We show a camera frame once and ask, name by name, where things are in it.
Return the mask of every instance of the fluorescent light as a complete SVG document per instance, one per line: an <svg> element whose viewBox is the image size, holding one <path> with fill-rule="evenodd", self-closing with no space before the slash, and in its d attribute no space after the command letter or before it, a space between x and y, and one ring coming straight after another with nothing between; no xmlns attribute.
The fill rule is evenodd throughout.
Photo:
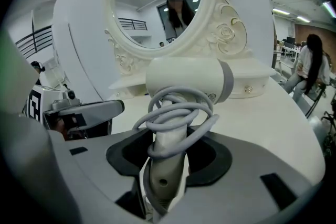
<svg viewBox="0 0 336 224"><path fill-rule="evenodd" d="M331 15L332 17L336 18L336 13L335 13L335 11L334 11L334 9L333 9L333 7L332 7L330 1L328 1L328 2L324 2L323 5L324 5L324 7L327 9L327 11L330 13L330 15Z"/></svg>
<svg viewBox="0 0 336 224"><path fill-rule="evenodd" d="M307 20L306 18L303 18L303 17L301 17L301 16L298 16L297 18L298 18L299 20L304 21L305 23L310 23L310 20Z"/></svg>
<svg viewBox="0 0 336 224"><path fill-rule="evenodd" d="M289 12L284 12L283 10L279 10L277 8L274 8L273 11L274 12L278 12L278 13L282 13L282 14L285 14L285 15L289 15L290 14Z"/></svg>

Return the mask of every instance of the long black hair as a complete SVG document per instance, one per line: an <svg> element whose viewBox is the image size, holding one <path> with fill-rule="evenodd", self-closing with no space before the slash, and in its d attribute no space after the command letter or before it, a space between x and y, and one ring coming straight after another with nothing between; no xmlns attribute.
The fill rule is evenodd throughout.
<svg viewBox="0 0 336 224"><path fill-rule="evenodd" d="M308 72L307 86L305 94L308 94L311 87L317 80L320 67L322 65L322 40L319 36L311 34L307 37L307 47L312 52L311 66Z"/></svg>
<svg viewBox="0 0 336 224"><path fill-rule="evenodd" d="M188 26L192 19L194 18L195 14L189 7L186 0L182 0L182 19L183 22ZM167 7L168 7L168 18L174 28L179 28L182 26L180 19L177 16L177 12L173 7L170 6L169 0L167 0Z"/></svg>

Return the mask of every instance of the white tabletop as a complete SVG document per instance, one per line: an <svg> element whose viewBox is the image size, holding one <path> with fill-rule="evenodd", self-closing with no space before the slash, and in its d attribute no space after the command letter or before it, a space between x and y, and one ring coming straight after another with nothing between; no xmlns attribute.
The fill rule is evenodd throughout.
<svg viewBox="0 0 336 224"><path fill-rule="evenodd" d="M147 113L150 97L123 100L125 111L113 119L112 133L130 130ZM220 118L211 131L258 144L317 184L325 163L318 140L292 98L273 79L258 97L228 99L214 106ZM194 120L199 125L205 113Z"/></svg>

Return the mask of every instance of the white vanity table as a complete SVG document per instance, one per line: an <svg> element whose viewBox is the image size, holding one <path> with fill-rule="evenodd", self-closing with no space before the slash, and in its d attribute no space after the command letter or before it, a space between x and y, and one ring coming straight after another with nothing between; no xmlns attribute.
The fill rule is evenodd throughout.
<svg viewBox="0 0 336 224"><path fill-rule="evenodd" d="M114 90L110 99L121 99L125 104L125 111L113 119L113 134L130 130L147 114L150 96L144 95L145 70L152 59L217 58L232 69L234 89L228 100L214 106L214 113L220 119L212 131L266 148L312 185L321 181L325 163L317 138L299 107L269 78L274 71L258 62L247 48L247 32L234 3L201 0L194 19L177 40L164 48L148 49L138 46L122 32L115 19L118 18L116 0L105 1L107 29L104 32L114 47L120 71L120 79L109 87ZM204 117L200 113L193 125L201 124Z"/></svg>
<svg viewBox="0 0 336 224"><path fill-rule="evenodd" d="M125 111L113 119L112 134L128 131L148 112L150 96L123 100ZM324 158L300 108L273 79L258 97L227 99L214 106L220 118L212 131L260 145L306 176L313 185L324 176ZM194 120L198 125L205 113Z"/></svg>

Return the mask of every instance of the woman sitting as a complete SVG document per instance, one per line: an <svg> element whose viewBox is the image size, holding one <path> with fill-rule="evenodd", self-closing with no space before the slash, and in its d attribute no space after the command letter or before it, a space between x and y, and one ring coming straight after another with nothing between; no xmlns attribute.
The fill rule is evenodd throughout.
<svg viewBox="0 0 336 224"><path fill-rule="evenodd" d="M284 85L286 92L294 91L293 100L297 103L301 95L316 90L316 84L329 84L329 64L322 51L322 41L319 36L311 34L307 45L301 50L297 71Z"/></svg>

